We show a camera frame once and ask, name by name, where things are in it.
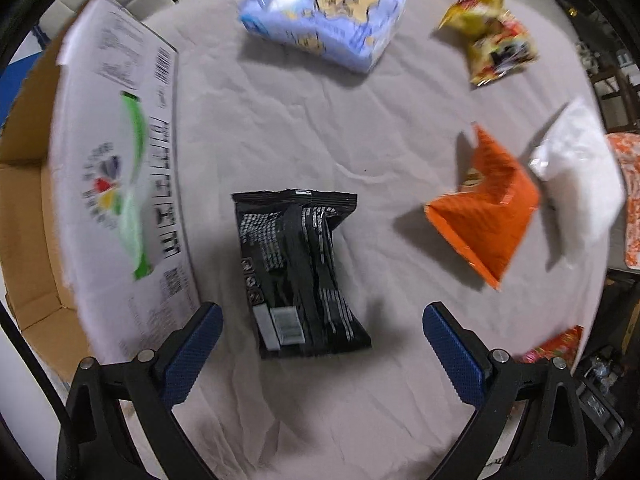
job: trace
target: white bag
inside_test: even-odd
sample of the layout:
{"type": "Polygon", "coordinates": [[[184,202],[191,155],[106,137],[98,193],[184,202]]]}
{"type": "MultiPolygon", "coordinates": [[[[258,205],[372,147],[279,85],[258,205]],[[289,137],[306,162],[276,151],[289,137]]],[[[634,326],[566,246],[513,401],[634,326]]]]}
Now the white bag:
{"type": "Polygon", "coordinates": [[[582,98],[569,104],[535,149],[529,167],[545,181],[570,264],[609,232],[625,200],[600,118],[582,98]]]}

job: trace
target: orange chip bag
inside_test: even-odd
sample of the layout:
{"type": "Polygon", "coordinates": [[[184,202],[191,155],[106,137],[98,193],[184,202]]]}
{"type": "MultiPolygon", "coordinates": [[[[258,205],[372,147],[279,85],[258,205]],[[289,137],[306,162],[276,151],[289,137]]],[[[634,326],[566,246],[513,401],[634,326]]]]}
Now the orange chip bag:
{"type": "Polygon", "coordinates": [[[434,227],[496,290],[540,194],[516,158],[478,124],[478,147],[457,193],[424,206],[434,227]]]}

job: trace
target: black snack bag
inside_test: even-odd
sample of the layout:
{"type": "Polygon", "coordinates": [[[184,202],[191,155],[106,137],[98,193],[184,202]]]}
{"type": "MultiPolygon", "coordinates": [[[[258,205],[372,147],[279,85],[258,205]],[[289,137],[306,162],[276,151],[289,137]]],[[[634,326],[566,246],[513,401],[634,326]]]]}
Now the black snack bag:
{"type": "Polygon", "coordinates": [[[232,198],[262,358],[369,348],[369,334],[338,290],[331,235],[358,196],[287,189],[232,198]]]}

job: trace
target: blue gripper pad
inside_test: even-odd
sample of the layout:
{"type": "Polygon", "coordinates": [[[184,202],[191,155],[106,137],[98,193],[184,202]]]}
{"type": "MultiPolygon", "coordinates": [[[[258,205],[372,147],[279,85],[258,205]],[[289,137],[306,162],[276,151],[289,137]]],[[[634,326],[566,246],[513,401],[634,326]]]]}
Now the blue gripper pad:
{"type": "Polygon", "coordinates": [[[484,373],[433,304],[424,309],[422,329],[460,400],[479,410],[484,404],[484,373]]]}
{"type": "Polygon", "coordinates": [[[161,398],[170,410],[184,402],[196,381],[204,361],[222,334],[222,309],[212,304],[200,323],[180,347],[164,372],[161,398]]]}

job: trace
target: table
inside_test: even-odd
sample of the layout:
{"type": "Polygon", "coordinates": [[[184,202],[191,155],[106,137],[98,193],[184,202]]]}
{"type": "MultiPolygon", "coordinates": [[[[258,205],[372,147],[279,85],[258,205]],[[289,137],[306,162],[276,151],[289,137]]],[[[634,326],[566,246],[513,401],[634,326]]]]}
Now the table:
{"type": "Polygon", "coordinates": [[[522,354],[598,306],[607,240],[569,268],[546,200],[502,282],[484,285],[424,219],[456,188],[478,121],[526,161],[561,107],[596,107],[572,42],[507,0],[540,59],[485,88],[468,83],[460,41],[434,32],[455,0],[408,0],[368,76],[245,33],[239,0],[185,0],[148,24],[180,51],[178,179],[201,298],[225,330],[188,400],[174,408],[223,480],[424,479],[472,413],[420,324],[443,301],[489,348],[522,354]],[[287,187],[358,194],[335,231],[339,281],[373,348],[262,362],[239,263],[232,192],[287,187]]]}

